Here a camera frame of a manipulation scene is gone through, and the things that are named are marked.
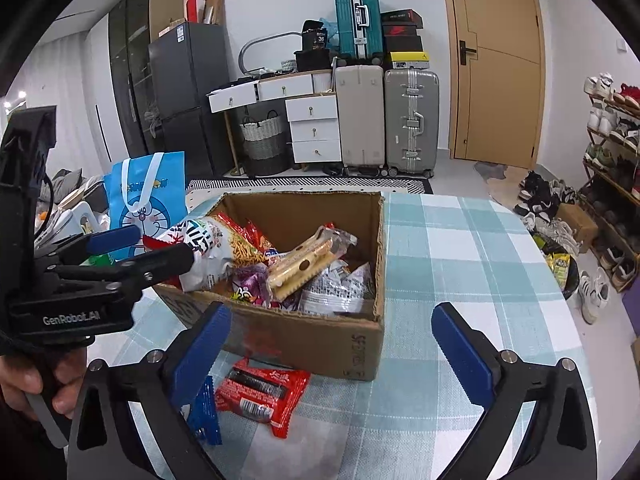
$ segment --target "white bag strap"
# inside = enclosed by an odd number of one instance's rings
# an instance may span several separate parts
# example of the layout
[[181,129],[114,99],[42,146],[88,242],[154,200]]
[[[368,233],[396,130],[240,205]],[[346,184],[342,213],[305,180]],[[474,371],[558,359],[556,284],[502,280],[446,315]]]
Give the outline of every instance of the white bag strap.
[[151,158],[149,168],[146,170],[145,183],[142,185],[140,200],[138,202],[134,202],[133,205],[129,205],[129,202],[127,201],[127,187],[129,187],[127,182],[129,180],[129,161],[131,159],[126,158],[122,161],[122,175],[120,177],[122,184],[122,199],[124,200],[124,205],[129,212],[136,213],[149,203],[149,199],[151,199],[151,191],[154,188],[154,182],[156,181],[156,175],[158,174],[158,168],[160,167],[163,155],[164,153],[154,153],[154,156]]

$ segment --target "curtain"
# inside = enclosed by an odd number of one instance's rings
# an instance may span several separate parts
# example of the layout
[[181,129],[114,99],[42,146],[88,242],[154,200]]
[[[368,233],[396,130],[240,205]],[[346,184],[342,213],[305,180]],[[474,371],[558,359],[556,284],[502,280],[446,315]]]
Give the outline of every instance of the curtain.
[[27,106],[56,105],[56,146],[49,151],[47,173],[82,169],[82,176],[102,174],[84,100],[82,56],[85,33],[72,34],[33,49],[7,94],[27,92]]

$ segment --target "gray refrigerator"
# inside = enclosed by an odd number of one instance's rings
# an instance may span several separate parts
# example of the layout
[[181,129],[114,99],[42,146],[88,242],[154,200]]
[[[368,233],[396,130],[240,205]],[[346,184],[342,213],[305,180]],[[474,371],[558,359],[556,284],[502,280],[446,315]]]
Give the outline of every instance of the gray refrigerator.
[[210,179],[233,167],[225,120],[207,94],[229,83],[223,27],[183,23],[149,44],[166,152],[184,152],[185,178]]

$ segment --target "human hand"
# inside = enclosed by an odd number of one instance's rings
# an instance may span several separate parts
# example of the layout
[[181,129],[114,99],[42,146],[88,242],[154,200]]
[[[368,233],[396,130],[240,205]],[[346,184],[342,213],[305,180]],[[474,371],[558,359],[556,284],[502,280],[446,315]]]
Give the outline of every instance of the human hand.
[[[62,384],[53,398],[53,409],[67,418],[72,417],[76,408],[85,372],[86,348],[78,348],[65,354],[53,370],[54,377]],[[24,396],[25,392],[42,392],[42,378],[33,362],[22,355],[0,356],[0,388],[9,407],[23,412],[31,420],[38,420]]]

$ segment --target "teal suitcase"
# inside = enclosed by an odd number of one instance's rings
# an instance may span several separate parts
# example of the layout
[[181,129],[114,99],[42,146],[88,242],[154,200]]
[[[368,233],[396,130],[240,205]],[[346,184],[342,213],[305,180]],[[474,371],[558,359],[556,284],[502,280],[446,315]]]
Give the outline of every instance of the teal suitcase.
[[383,57],[378,0],[335,0],[340,54],[354,59]]

